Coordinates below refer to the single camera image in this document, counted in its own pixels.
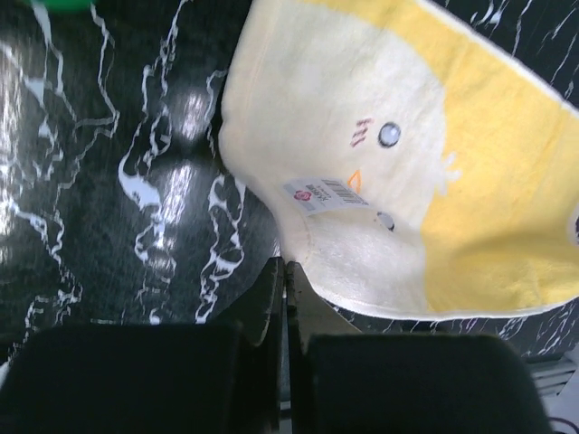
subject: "folded cloth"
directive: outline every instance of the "folded cloth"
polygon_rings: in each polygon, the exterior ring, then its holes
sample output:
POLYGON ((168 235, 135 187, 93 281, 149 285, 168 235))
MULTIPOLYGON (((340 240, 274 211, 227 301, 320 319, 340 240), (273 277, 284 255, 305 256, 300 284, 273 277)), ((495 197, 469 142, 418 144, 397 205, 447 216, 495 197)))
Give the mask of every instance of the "folded cloth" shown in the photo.
POLYGON ((579 295, 579 116, 437 5, 254 0, 225 165, 357 313, 526 316, 579 295))

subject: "black marble surface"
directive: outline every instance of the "black marble surface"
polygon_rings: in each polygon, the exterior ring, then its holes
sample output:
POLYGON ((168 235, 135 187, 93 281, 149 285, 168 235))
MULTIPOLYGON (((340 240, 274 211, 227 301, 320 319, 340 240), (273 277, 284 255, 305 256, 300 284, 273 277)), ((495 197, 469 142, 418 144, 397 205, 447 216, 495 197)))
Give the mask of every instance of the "black marble surface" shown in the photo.
MULTIPOLYGON (((250 0, 2 5, 0 338, 223 311, 278 248, 269 211, 214 155, 250 0)), ((437 326, 342 314, 363 331, 493 333, 535 356, 577 342, 578 312, 437 326)))

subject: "green object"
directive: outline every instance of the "green object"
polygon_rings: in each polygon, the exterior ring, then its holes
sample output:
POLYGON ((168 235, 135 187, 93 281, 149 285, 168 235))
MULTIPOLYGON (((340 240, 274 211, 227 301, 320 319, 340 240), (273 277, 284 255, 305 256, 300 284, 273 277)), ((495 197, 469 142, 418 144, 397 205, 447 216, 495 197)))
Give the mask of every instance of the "green object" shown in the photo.
POLYGON ((95 3, 94 0, 36 0, 36 2, 53 11, 78 11, 88 9, 91 3, 95 3))

